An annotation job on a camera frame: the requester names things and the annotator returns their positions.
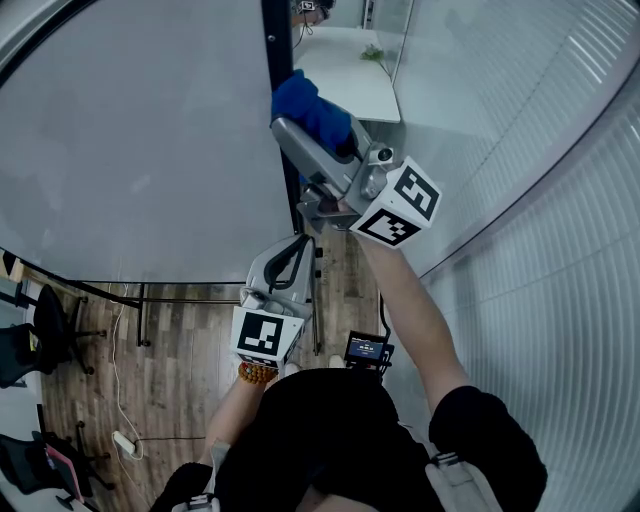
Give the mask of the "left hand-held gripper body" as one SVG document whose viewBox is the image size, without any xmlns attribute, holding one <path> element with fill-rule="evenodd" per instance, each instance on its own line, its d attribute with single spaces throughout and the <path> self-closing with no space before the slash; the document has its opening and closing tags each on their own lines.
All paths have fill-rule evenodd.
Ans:
<svg viewBox="0 0 640 512">
<path fill-rule="evenodd" d="M 243 287 L 233 311 L 231 351 L 242 362 L 283 371 L 312 314 L 308 299 L 298 303 Z"/>
</svg>

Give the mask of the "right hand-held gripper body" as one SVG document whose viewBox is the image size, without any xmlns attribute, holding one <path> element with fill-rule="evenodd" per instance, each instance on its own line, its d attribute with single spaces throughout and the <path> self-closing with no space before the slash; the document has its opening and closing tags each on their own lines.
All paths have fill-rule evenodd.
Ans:
<svg viewBox="0 0 640 512">
<path fill-rule="evenodd" d="M 394 161 L 394 150 L 373 144 L 345 192 L 311 183 L 298 210 L 320 232 L 325 226 L 350 231 L 399 249 L 429 229 L 442 192 L 418 163 Z"/>
</svg>

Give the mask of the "blue cloth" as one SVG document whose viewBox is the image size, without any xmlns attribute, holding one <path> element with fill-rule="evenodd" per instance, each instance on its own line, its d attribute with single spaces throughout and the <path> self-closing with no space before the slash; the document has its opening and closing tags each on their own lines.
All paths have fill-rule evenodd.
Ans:
<svg viewBox="0 0 640 512">
<path fill-rule="evenodd" d="M 272 93 L 271 121 L 284 117 L 296 122 L 314 140 L 340 157 L 355 151 L 351 116 L 319 96 L 316 85 L 301 69 Z"/>
</svg>

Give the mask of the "white whiteboard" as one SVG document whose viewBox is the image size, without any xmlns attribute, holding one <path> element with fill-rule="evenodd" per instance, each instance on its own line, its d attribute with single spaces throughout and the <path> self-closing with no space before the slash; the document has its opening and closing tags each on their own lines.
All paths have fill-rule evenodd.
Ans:
<svg viewBox="0 0 640 512">
<path fill-rule="evenodd" d="M 271 130 L 288 0 L 0 0 L 0 249 L 225 282 L 294 232 Z"/>
</svg>

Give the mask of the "person's left forearm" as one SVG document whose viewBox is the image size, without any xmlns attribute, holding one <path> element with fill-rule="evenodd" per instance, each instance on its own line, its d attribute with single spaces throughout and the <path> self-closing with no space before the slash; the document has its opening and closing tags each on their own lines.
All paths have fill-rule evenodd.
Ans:
<svg viewBox="0 0 640 512">
<path fill-rule="evenodd" d="M 211 464 L 210 451 L 216 442 L 233 445 L 254 421 L 268 383 L 250 383 L 238 377 L 214 412 L 209 422 L 202 454 L 198 463 Z"/>
</svg>

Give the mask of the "person's right forearm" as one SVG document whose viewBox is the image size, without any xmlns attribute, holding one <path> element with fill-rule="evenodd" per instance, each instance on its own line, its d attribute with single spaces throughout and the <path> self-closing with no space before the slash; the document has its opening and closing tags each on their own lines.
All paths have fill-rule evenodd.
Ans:
<svg viewBox="0 0 640 512">
<path fill-rule="evenodd" d="M 357 235 L 393 328 L 416 366 L 429 410 L 451 391 L 468 386 L 448 324 L 404 254 Z"/>
</svg>

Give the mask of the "white table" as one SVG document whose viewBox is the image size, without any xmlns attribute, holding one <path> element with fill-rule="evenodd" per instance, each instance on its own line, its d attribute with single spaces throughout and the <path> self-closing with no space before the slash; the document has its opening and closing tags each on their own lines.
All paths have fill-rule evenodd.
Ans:
<svg viewBox="0 0 640 512">
<path fill-rule="evenodd" d="M 294 67 L 316 85 L 322 98 L 357 119 L 398 123 L 391 72 L 360 59 L 368 44 L 382 49 L 373 30 L 319 26 L 294 49 Z"/>
</svg>

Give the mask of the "small black screen device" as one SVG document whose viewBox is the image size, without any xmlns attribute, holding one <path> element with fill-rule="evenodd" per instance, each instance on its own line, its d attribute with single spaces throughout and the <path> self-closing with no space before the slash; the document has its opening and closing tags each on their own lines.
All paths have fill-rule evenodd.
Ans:
<svg viewBox="0 0 640 512">
<path fill-rule="evenodd" d="M 375 371 L 383 376 L 392 366 L 391 357 L 395 347 L 388 338 L 380 335 L 351 331 L 344 361 L 347 367 L 357 367 Z"/>
</svg>

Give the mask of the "green plant sprig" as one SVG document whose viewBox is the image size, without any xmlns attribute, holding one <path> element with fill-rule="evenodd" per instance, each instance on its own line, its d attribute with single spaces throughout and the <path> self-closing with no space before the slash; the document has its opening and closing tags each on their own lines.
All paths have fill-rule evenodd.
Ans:
<svg viewBox="0 0 640 512">
<path fill-rule="evenodd" d="M 386 70 L 384 51 L 374 44 L 368 44 L 366 46 L 360 54 L 360 59 L 367 62 L 374 62 L 383 70 Z"/>
</svg>

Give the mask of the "person's black clothing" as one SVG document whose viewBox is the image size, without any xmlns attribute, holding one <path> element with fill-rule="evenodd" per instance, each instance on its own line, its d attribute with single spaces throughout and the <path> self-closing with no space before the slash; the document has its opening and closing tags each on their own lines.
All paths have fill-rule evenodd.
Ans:
<svg viewBox="0 0 640 512">
<path fill-rule="evenodd" d="M 472 386 L 450 391 L 433 413 L 429 438 L 438 452 L 475 466 L 503 512 L 536 512 L 547 471 L 499 398 Z M 221 512 L 295 512 L 309 489 L 377 512 L 444 512 L 428 460 L 374 375 L 303 370 L 264 393 L 219 470 L 182 465 L 150 512 L 171 512 L 208 484 Z"/>
</svg>

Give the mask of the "white power strip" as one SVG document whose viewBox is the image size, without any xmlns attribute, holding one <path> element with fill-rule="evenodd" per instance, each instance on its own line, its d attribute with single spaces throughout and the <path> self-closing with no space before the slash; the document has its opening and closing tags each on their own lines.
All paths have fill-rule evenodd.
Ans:
<svg viewBox="0 0 640 512">
<path fill-rule="evenodd" d="M 112 433 L 112 440 L 132 460 L 140 461 L 143 458 L 143 451 L 138 441 L 130 440 L 118 430 Z"/>
</svg>

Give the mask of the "white window blinds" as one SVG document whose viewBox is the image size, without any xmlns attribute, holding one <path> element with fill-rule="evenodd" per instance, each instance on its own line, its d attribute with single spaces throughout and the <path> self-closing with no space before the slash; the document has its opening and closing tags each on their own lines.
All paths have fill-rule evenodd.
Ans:
<svg viewBox="0 0 640 512">
<path fill-rule="evenodd" d="M 444 190 L 415 260 L 540 512 L 640 512 L 640 0 L 425 0 L 406 64 Z"/>
</svg>

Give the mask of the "black office chair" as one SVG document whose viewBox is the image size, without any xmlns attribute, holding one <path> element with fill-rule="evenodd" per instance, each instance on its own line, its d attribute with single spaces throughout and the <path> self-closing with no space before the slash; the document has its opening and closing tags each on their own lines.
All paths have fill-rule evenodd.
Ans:
<svg viewBox="0 0 640 512">
<path fill-rule="evenodd" d="M 26 374 L 40 371 L 42 350 L 29 323 L 0 328 L 0 388 L 7 389 Z"/>
<path fill-rule="evenodd" d="M 50 285 L 44 285 L 40 291 L 35 306 L 33 318 L 33 334 L 39 344 L 37 348 L 37 370 L 44 374 L 51 374 L 59 364 L 75 360 L 85 375 L 93 375 L 95 370 L 87 366 L 78 340 L 91 336 L 105 338 L 106 330 L 78 331 L 81 306 L 88 302 L 86 296 L 79 297 L 68 316 L 63 305 Z"/>
<path fill-rule="evenodd" d="M 63 496 L 55 497 L 64 510 L 72 512 L 73 506 L 79 504 L 88 508 L 90 512 L 99 512 L 93 501 L 92 483 L 96 481 L 108 491 L 113 491 L 116 485 L 105 481 L 94 468 L 93 463 L 108 460 L 111 455 L 107 452 L 101 455 L 88 455 L 83 442 L 84 429 L 85 423 L 79 421 L 75 425 L 75 436 L 64 439 L 53 432 L 34 431 L 31 441 L 18 440 L 0 434 L 0 472 L 24 495 L 45 489 L 57 489 L 65 493 Z M 73 499 L 63 488 L 60 474 L 46 454 L 46 444 L 51 445 L 73 462 L 84 497 L 83 504 Z"/>
</svg>

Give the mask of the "pink folder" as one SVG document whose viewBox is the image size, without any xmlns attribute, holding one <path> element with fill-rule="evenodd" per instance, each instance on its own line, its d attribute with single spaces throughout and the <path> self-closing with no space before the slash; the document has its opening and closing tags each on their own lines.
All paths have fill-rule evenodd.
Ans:
<svg viewBox="0 0 640 512">
<path fill-rule="evenodd" d="M 73 462 L 67 456 L 65 456 L 49 444 L 46 444 L 46 454 L 53 463 L 57 472 L 60 474 L 63 482 L 63 488 L 71 495 L 73 499 L 83 504 L 84 497 L 80 490 L 79 481 Z"/>
</svg>

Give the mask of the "light wooden desk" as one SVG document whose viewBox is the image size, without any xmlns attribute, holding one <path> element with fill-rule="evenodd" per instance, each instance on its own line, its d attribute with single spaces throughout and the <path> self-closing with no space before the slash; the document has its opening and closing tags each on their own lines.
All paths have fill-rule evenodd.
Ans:
<svg viewBox="0 0 640 512">
<path fill-rule="evenodd" d="M 23 280 L 24 265 L 12 253 L 0 249 L 0 278 L 18 283 Z"/>
</svg>

